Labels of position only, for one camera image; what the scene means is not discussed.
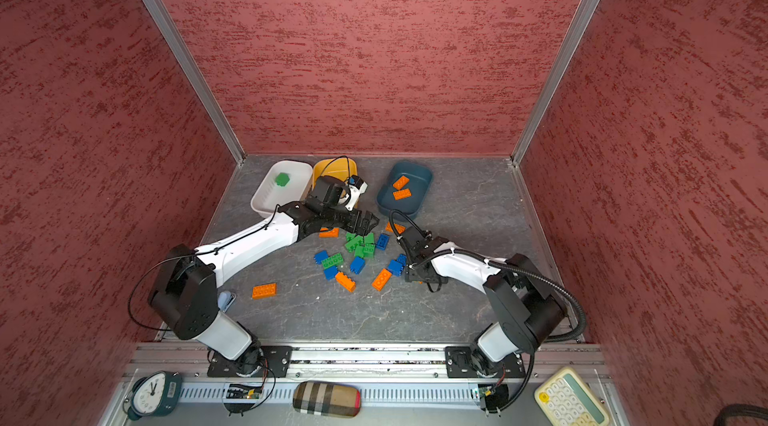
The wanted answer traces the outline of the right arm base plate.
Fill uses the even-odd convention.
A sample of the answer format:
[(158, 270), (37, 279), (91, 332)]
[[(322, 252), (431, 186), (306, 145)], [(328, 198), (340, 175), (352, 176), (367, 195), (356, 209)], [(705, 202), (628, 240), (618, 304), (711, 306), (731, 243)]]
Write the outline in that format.
[(518, 379), (525, 376), (522, 359), (510, 354), (493, 361), (474, 346), (447, 346), (444, 349), (449, 378)]

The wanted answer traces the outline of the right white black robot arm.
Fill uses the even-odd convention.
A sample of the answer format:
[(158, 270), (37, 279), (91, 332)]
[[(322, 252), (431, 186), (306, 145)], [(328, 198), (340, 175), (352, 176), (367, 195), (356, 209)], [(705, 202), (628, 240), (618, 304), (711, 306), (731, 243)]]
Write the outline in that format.
[(469, 347), (469, 361), (479, 375), (493, 375), (510, 355), (533, 354), (548, 340), (571, 338), (557, 336), (554, 330), (577, 303), (528, 257), (489, 258), (417, 227), (407, 228), (397, 242), (405, 255), (407, 276), (437, 287), (453, 279), (487, 298), (495, 320)]

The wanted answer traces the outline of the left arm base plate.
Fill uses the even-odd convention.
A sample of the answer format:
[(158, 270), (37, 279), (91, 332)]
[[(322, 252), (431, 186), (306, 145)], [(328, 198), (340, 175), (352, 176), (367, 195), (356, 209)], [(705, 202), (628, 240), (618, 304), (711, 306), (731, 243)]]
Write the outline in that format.
[(284, 378), (290, 365), (291, 346), (249, 346), (238, 358), (230, 360), (213, 349), (208, 350), (207, 376), (212, 378), (260, 377), (266, 373)]

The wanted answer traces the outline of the orange lego near left arm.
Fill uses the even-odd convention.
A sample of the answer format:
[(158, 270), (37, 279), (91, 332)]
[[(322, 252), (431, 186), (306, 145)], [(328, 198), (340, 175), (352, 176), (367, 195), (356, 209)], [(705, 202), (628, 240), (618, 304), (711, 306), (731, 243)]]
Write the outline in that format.
[(276, 295), (277, 295), (276, 283), (269, 283), (269, 284), (254, 286), (251, 292), (251, 298), (253, 300), (271, 298)]

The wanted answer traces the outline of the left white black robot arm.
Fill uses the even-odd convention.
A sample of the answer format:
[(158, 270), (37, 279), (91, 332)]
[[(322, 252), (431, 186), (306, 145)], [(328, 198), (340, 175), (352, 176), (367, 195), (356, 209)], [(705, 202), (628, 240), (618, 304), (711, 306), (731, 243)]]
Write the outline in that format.
[(218, 306), (218, 289), (271, 253), (323, 229), (366, 236), (379, 224), (356, 208), (367, 183), (357, 175), (343, 182), (321, 176), (301, 201), (275, 207), (261, 223), (194, 250), (181, 245), (157, 265), (148, 304), (181, 340), (197, 341), (251, 375), (261, 365), (257, 338)]

